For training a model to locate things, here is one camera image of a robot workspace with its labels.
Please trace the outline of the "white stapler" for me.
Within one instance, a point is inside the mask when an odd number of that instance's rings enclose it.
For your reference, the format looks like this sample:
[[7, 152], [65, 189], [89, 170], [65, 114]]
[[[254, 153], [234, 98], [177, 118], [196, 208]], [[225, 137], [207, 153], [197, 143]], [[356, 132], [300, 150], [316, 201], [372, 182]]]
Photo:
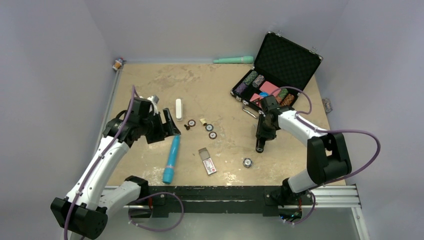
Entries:
[[175, 117], [177, 121], [183, 120], [183, 106], [182, 106], [182, 100], [180, 98], [177, 98], [175, 100]]

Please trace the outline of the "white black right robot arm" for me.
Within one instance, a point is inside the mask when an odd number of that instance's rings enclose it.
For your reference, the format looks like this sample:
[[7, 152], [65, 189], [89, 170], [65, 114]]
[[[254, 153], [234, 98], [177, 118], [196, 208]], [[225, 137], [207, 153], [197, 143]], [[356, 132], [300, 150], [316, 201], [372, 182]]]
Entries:
[[344, 177], [352, 165], [344, 135], [328, 133], [301, 117], [291, 106], [281, 106], [273, 95], [260, 100], [261, 114], [256, 129], [257, 153], [262, 153], [267, 141], [285, 130], [306, 147], [306, 168], [282, 181], [280, 190], [270, 197], [281, 206], [298, 201], [314, 187]]

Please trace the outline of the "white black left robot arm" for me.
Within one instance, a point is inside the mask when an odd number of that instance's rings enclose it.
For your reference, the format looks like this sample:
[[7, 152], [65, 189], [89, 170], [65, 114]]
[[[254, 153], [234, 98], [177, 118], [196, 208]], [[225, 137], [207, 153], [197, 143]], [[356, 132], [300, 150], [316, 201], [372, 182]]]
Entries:
[[148, 144], [179, 136], [170, 110], [163, 109], [165, 122], [157, 109], [159, 99], [133, 97], [126, 110], [119, 112], [105, 126], [93, 159], [65, 197], [56, 197], [50, 209], [63, 228], [65, 240], [78, 237], [97, 239], [111, 218], [126, 204], [152, 203], [160, 193], [152, 193], [149, 182], [131, 175], [108, 194], [103, 194], [112, 173], [134, 142], [145, 137]]

